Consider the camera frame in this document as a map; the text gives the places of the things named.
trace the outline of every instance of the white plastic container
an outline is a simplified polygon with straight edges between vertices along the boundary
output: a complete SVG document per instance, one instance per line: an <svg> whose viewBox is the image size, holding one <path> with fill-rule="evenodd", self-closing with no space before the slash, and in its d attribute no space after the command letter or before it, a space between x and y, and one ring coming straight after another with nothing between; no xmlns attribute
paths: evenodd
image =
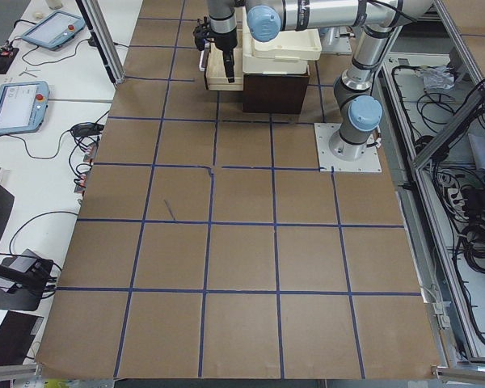
<svg viewBox="0 0 485 388"><path fill-rule="evenodd" d="M304 74L308 61L316 61L322 53L318 30L284 31L267 42L251 36L242 18L242 71L245 74Z"/></svg>

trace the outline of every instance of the white table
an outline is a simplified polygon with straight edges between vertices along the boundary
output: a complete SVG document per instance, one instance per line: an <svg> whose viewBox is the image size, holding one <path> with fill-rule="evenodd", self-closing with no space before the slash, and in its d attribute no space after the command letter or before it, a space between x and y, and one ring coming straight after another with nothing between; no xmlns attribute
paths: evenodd
<svg viewBox="0 0 485 388"><path fill-rule="evenodd" d="M40 131L18 136L27 141L33 155L51 156L57 149L57 141L62 132L79 122L95 121L108 109L109 103L53 101L49 103ZM0 242L0 252L8 252L8 244L15 231L35 215L54 210L78 213L78 199L81 196L74 194L74 174L68 164L73 148L74 141L66 134L61 151L55 159L34 160L27 156L20 140L0 138L0 167L6 170L2 186L15 196L11 218ZM83 153L77 150L72 159L73 165L82 161L82 157ZM20 232L13 245L13 252L22 253L30 249L42 258L52 259L62 266L75 218L69 214L52 214L35 220ZM46 299L41 301L37 311L27 312L45 317L35 341L40 340L43 334L51 305L52 299ZM5 315L6 311L0 310L0 324Z"/></svg>
<svg viewBox="0 0 485 388"><path fill-rule="evenodd" d="M74 15L80 15L77 4L74 0L62 0L62 11ZM103 12L106 23L112 35L112 39L120 44L128 45L142 0L100 0L99 4ZM51 10L47 7L44 0L32 0L22 19L35 21L33 13L41 11L49 15ZM11 39L20 36L32 25L19 22L11 33ZM33 63L45 61L56 61L74 53L75 47L80 40L90 37L88 29L85 27L75 38L62 48L51 51L46 48L38 48L29 53L26 59ZM77 55L65 59L64 61L33 67L22 60L22 55L35 48L35 45L22 40L15 42L15 47L19 48L19 54L7 71L7 74L0 75L0 86L5 82L30 82L43 80L48 83L50 88L50 99L52 100L71 100L71 101L100 101L111 102L115 94L115 87L111 84L108 74L104 69L102 60L97 48L91 47L87 42L79 45ZM124 63L127 48L116 46L119 58ZM37 78L28 74L20 75L26 68L36 69L33 72Z"/></svg>

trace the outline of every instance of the blue circular cap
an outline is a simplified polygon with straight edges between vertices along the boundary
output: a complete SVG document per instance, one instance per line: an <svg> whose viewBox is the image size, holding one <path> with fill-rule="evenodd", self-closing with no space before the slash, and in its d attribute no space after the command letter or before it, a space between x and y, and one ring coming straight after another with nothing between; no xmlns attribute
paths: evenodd
<svg viewBox="0 0 485 388"><path fill-rule="evenodd" d="M374 97L360 95L350 104L348 118L361 132L373 131L381 121L382 106Z"/></svg>
<svg viewBox="0 0 485 388"><path fill-rule="evenodd" d="M247 15L251 36L259 42L269 42L280 32L279 15L270 6L254 6Z"/></svg>

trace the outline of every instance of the white tablet with blue frame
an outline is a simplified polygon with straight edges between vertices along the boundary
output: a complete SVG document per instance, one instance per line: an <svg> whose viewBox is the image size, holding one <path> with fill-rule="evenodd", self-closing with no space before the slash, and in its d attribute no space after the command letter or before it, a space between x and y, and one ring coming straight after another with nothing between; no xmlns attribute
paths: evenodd
<svg viewBox="0 0 485 388"><path fill-rule="evenodd" d="M36 26L29 28L21 38L49 50L59 49L85 26L81 16L55 11Z"/></svg>
<svg viewBox="0 0 485 388"><path fill-rule="evenodd" d="M35 132L47 110L45 81L4 83L0 86L0 135Z"/></svg>

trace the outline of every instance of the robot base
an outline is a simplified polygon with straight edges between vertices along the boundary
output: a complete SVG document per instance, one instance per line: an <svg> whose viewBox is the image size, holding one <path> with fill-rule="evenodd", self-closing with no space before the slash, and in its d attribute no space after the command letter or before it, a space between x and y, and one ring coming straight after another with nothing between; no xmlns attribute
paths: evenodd
<svg viewBox="0 0 485 388"><path fill-rule="evenodd" d="M375 147L365 148L362 156L354 161L346 161L335 156L329 146L332 135L340 129L339 123L316 123L314 124L314 132L316 134L316 146L318 148L318 161L322 171L338 171L338 172L367 172L380 173L382 172L379 156ZM369 143L373 142L373 137L370 136Z"/></svg>

